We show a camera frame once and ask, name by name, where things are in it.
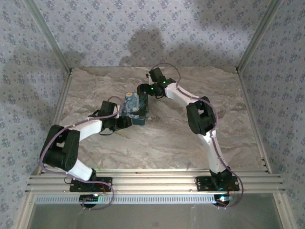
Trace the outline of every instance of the marble surface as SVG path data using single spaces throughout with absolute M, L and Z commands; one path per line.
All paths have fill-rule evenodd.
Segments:
M 177 79 L 171 67 L 162 67 L 167 78 Z M 261 157 L 250 125 L 236 74 L 213 67 L 179 68 L 181 86 L 207 96 L 219 114 L 217 137 L 232 168 L 260 168 Z M 145 67 L 73 69 L 61 125 L 83 120 L 102 101 L 136 92 L 146 83 Z M 207 155 L 188 127 L 186 109 L 174 101 L 149 97 L 144 126 L 133 125 L 111 136 L 92 135 L 80 143 L 79 159 L 94 168 L 208 168 Z

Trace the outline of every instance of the enclosure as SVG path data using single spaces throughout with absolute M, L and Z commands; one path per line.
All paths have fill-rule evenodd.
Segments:
M 225 213 L 201 205 L 193 179 L 208 172 L 206 152 L 183 107 L 150 97 L 144 126 L 85 139 L 79 159 L 112 174 L 118 197 L 195 199 L 117 200 L 105 210 L 105 224 L 111 227 L 108 219 L 117 215 L 130 228 L 222 228 L 232 216 L 231 228 L 305 228 L 303 1 L 3 0 L 0 8 L 1 228 L 54 228 L 65 215 L 74 227 L 99 223 L 92 219 L 98 212 L 82 213 L 78 201 L 67 199 L 75 196 L 64 177 L 37 167 L 41 148 L 51 125 L 86 119 L 110 96 L 124 99 L 161 62 L 178 68 L 184 89 L 215 106 L 220 148 L 245 181 L 244 198 Z M 178 79 L 171 66 L 160 68 Z M 136 214 L 133 221 L 126 209 Z M 140 221 L 145 211 L 151 217 Z M 241 213 L 244 222 L 235 217 Z M 50 222 L 47 215 L 58 218 Z M 177 215 L 183 217 L 175 222 Z

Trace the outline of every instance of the patterned wallpaper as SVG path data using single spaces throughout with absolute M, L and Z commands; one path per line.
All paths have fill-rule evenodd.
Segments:
M 284 1 L 242 76 L 273 172 L 305 229 L 305 2 Z
M 12 228 L 64 81 L 20 0 L 0 4 L 0 228 Z
M 36 0 L 71 67 L 236 66 L 270 0 Z

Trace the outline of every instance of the robotic arm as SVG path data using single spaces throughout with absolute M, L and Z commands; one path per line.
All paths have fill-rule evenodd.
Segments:
M 173 99 L 181 106 L 186 107 L 188 124 L 193 133 L 195 133 L 202 142 L 205 151 L 208 155 L 211 181 L 215 189 L 225 190 L 230 182 L 232 182 L 232 173 L 228 169 L 221 149 L 219 147 L 215 127 L 215 114 L 207 103 L 207 97 L 198 98 L 190 94 L 183 88 L 177 88 L 177 84 L 173 79 L 166 79 L 160 68 L 155 68 L 147 74 L 150 77 L 152 84 L 140 84 L 137 87 L 138 95 L 151 95 L 156 98 L 168 97 Z M 91 116 L 101 117 L 114 114 L 118 111 L 118 106 L 114 103 L 103 101 L 100 110 L 93 113 Z M 95 171 L 87 167 L 77 159 L 79 142 L 90 135 L 99 133 L 105 128 L 112 131 L 117 131 L 122 128 L 127 128 L 132 125 L 132 121 L 128 116 L 116 116 L 102 120 L 92 120 L 70 128 L 55 140 L 51 145 L 47 154 L 43 158 L 43 163 L 52 167 L 58 167 L 73 175 L 76 178 L 88 181 L 93 180 Z M 46 142 L 61 129 L 62 126 L 54 125 L 51 127 Z

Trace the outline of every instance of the blue box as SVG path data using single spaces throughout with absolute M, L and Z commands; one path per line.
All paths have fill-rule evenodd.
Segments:
M 122 116 L 132 119 L 133 125 L 145 125 L 148 112 L 148 95 L 138 95 L 134 92 L 127 92 L 123 104 Z

